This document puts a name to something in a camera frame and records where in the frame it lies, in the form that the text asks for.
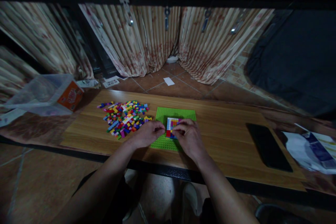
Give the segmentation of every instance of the wooden table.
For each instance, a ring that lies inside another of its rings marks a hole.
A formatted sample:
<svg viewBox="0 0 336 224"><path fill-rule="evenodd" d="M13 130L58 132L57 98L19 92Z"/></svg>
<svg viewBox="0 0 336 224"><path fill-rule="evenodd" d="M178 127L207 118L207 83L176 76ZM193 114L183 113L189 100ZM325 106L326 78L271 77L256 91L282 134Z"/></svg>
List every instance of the wooden table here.
<svg viewBox="0 0 336 224"><path fill-rule="evenodd" d="M258 109L249 106L232 104L218 106L216 102L211 101L102 90L67 128L61 145L87 152L112 154L123 141L127 140L127 137L118 140L110 133L106 133L107 124L103 121L105 112L97 109L97 105L102 102L124 103L129 100L147 103L149 106L147 115L154 117L157 107L195 110L204 145L227 177L305 191L301 181L306 179L300 168ZM271 130L293 168L293 173L272 169L263 164L245 126L247 122L265 125ZM197 170L192 160L184 153L170 150L139 149L132 159Z"/></svg>

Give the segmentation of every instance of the plastic storage box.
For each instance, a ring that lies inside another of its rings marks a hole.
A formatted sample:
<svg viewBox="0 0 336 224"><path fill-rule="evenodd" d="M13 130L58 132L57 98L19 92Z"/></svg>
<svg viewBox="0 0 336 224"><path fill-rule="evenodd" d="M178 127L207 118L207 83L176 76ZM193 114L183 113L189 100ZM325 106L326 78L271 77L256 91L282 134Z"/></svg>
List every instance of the plastic storage box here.
<svg viewBox="0 0 336 224"><path fill-rule="evenodd" d="M72 114L83 96L71 74L38 75L5 103L40 116Z"/></svg>

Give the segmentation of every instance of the pile of lego bricks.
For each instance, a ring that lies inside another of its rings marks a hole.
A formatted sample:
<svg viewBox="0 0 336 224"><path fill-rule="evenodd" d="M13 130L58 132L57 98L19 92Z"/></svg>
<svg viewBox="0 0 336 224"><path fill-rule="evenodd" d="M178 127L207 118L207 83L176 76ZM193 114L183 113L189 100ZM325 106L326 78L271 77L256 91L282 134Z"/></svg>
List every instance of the pile of lego bricks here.
<svg viewBox="0 0 336 224"><path fill-rule="evenodd" d="M97 108L104 108L103 110L107 113L103 118L109 125L106 132L111 132L118 139L124 138L131 131L135 132L144 123L153 119L151 116L140 117L141 114L146 114L149 108L147 104L140 104L137 101L129 101L124 104L102 103Z"/></svg>
<svg viewBox="0 0 336 224"><path fill-rule="evenodd" d="M171 117L167 118L167 128L166 128L167 133L166 133L166 138L177 139L176 136L172 133L172 131L173 131L173 128L176 125L180 124L181 120L182 119L180 119L180 118L171 118Z"/></svg>

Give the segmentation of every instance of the hand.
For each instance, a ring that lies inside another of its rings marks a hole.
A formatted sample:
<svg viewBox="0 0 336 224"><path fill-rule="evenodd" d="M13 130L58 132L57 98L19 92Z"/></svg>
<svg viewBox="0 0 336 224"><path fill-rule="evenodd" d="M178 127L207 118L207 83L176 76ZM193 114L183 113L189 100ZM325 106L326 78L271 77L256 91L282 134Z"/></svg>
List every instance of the hand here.
<svg viewBox="0 0 336 224"><path fill-rule="evenodd" d="M197 164L197 161L208 153L202 142L198 123L191 119L182 119L180 124L173 128L173 134L177 137L184 152Z"/></svg>
<svg viewBox="0 0 336 224"><path fill-rule="evenodd" d="M151 145L165 132L166 128L160 121L148 121L131 136L129 141L136 149L144 148Z"/></svg>

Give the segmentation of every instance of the person's left hand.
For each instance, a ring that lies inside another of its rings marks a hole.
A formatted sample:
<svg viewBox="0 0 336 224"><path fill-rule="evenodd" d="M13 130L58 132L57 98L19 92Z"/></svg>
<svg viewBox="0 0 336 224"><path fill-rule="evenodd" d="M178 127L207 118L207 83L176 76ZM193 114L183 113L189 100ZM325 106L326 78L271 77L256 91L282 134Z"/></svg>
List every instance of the person's left hand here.
<svg viewBox="0 0 336 224"><path fill-rule="evenodd" d="M138 149L151 145L159 136L166 131L165 126L160 121L148 121L138 129L129 139Z"/></svg>

